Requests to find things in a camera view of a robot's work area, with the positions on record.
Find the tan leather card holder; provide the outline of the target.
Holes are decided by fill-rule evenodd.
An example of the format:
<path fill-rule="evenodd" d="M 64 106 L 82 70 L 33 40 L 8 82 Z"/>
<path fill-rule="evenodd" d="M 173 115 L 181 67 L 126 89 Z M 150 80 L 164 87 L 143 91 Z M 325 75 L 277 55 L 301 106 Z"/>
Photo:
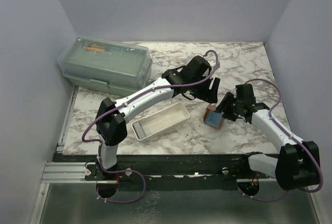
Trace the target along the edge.
<path fill-rule="evenodd" d="M 203 123 L 214 128 L 220 130 L 223 125 L 223 115 L 224 113 L 217 113 L 216 106 L 209 104 L 203 115 Z"/>

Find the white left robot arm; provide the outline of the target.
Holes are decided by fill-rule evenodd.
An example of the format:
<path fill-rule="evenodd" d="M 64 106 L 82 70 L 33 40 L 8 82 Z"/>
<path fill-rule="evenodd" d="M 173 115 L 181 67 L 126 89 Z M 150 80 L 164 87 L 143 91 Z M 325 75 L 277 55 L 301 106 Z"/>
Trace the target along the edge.
<path fill-rule="evenodd" d="M 101 138 L 97 174 L 104 180 L 114 176 L 118 144 L 128 135 L 127 124 L 141 112 L 186 92 L 196 99 L 216 103 L 220 79 L 212 79 L 212 75 L 219 67 L 219 61 L 211 66 L 198 55 L 187 65 L 166 70 L 149 86 L 117 102 L 104 99 L 96 116 L 96 130 Z"/>

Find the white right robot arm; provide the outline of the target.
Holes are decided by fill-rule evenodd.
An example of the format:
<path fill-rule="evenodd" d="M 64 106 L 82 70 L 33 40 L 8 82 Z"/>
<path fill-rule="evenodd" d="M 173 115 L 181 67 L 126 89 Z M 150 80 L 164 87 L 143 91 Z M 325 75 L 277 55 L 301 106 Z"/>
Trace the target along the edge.
<path fill-rule="evenodd" d="M 239 173 L 251 178 L 257 172 L 264 173 L 277 180 L 285 190 L 302 189 L 317 186 L 320 190 L 323 175 L 320 168 L 318 145 L 306 142 L 285 127 L 263 102 L 257 102 L 250 83 L 236 86 L 236 94 L 228 92 L 216 112 L 230 121 L 239 118 L 259 129 L 278 151 L 277 158 L 263 153 L 247 155 L 247 161 L 239 164 Z"/>

